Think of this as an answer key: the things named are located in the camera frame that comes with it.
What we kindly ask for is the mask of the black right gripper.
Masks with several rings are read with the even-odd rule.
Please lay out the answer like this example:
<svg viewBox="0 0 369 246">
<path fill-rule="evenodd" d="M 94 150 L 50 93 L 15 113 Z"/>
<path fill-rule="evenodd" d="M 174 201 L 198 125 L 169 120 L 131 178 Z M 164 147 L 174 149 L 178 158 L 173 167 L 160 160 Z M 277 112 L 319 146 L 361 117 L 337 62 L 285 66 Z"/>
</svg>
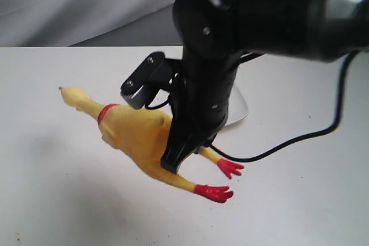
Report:
<svg viewBox="0 0 369 246">
<path fill-rule="evenodd" d="M 202 54 L 184 46 L 172 95 L 172 122 L 161 167 L 176 174 L 191 154 L 209 147 L 228 119 L 238 52 Z"/>
</svg>

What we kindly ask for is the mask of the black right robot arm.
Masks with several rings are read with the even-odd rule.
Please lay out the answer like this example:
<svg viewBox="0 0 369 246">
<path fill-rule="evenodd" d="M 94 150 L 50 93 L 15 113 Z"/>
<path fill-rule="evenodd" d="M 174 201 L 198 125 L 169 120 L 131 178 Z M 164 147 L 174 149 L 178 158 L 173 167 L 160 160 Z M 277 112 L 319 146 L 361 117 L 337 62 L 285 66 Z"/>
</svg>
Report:
<svg viewBox="0 0 369 246">
<path fill-rule="evenodd" d="M 175 0 L 172 16 L 183 42 L 161 158 L 172 173 L 225 125 L 242 55 L 330 62 L 368 49 L 368 0 Z"/>
</svg>

